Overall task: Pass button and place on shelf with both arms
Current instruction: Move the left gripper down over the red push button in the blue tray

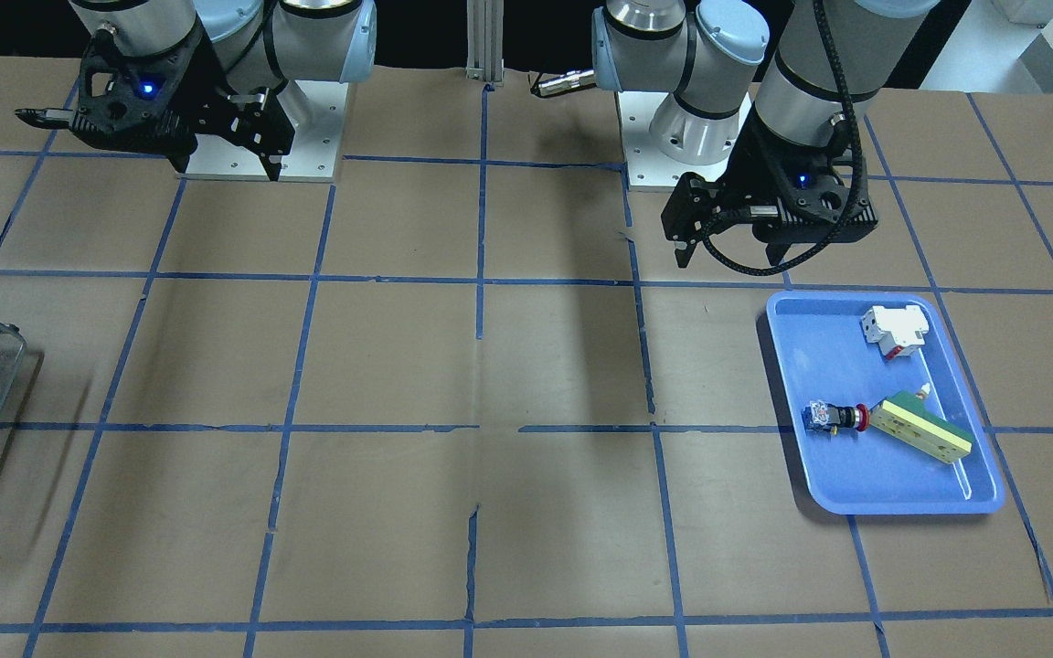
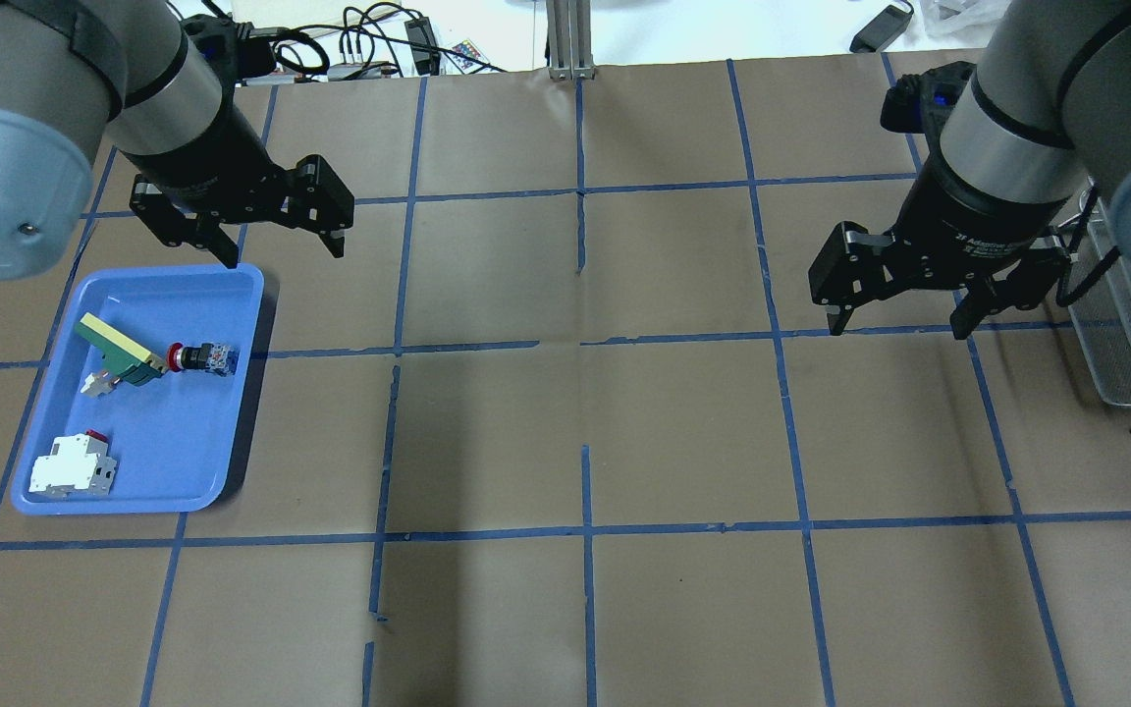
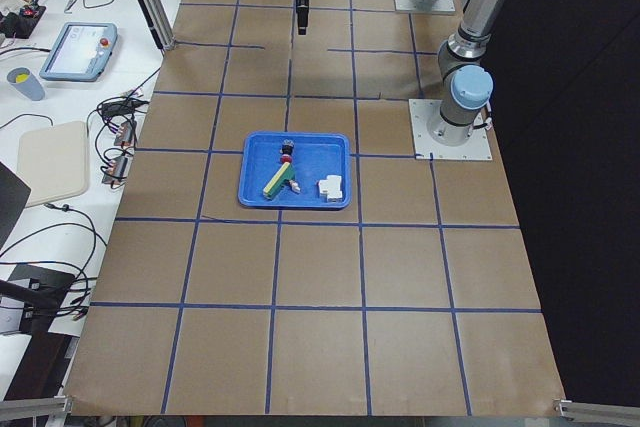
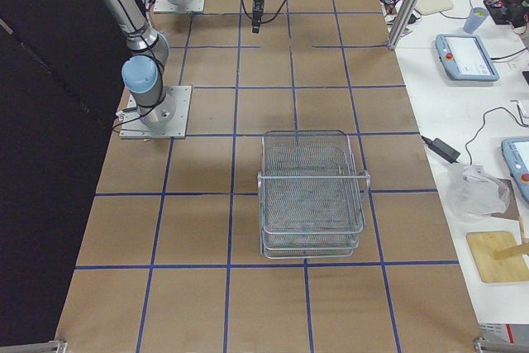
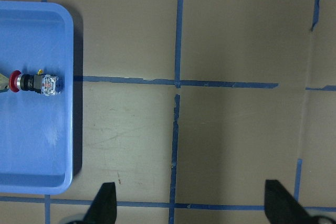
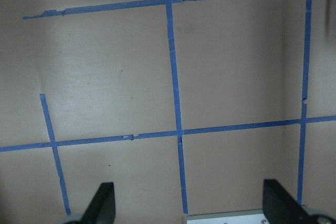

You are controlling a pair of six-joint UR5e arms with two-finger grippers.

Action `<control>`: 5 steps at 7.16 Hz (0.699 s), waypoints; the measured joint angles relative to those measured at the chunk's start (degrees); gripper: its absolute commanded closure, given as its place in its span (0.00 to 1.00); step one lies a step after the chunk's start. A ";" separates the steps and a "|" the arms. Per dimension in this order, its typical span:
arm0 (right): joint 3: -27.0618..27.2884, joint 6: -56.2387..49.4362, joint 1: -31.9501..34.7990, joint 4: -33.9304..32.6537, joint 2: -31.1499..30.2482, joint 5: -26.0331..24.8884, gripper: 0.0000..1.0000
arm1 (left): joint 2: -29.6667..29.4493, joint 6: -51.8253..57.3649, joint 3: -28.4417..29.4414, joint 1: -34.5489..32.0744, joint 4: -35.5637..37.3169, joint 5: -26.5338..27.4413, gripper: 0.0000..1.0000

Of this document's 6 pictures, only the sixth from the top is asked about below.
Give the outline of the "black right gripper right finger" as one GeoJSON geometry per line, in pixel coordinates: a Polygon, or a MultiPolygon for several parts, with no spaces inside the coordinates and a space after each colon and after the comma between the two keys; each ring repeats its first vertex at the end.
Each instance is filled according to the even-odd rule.
{"type": "Polygon", "coordinates": [[[276,179],[265,179],[262,191],[263,213],[271,224],[310,223],[307,212],[276,179]]]}

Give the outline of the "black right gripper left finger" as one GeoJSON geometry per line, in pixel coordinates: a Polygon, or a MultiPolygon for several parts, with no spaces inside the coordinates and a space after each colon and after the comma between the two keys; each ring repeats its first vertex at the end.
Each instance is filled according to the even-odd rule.
{"type": "Polygon", "coordinates": [[[114,183],[101,183],[79,223],[113,224],[115,203],[114,183]]]}

